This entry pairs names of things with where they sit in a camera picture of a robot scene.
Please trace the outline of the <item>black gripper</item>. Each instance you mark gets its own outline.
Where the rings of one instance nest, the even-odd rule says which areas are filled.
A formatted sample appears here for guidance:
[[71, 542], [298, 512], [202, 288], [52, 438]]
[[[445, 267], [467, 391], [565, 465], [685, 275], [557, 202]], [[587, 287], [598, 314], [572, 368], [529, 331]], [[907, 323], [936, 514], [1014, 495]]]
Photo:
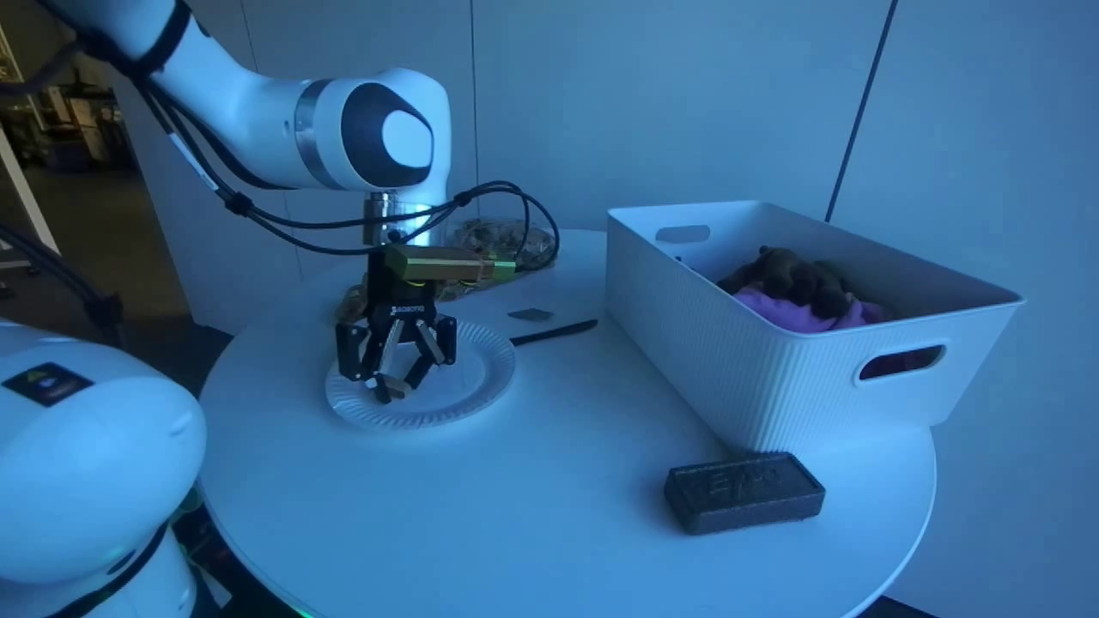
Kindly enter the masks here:
[[399, 400], [399, 385], [418, 385], [434, 366], [455, 361], [455, 319], [436, 309], [445, 282], [400, 282], [385, 264], [388, 247], [373, 247], [365, 279], [349, 287], [367, 297], [365, 316], [335, 319], [335, 368], [365, 380], [376, 401]]

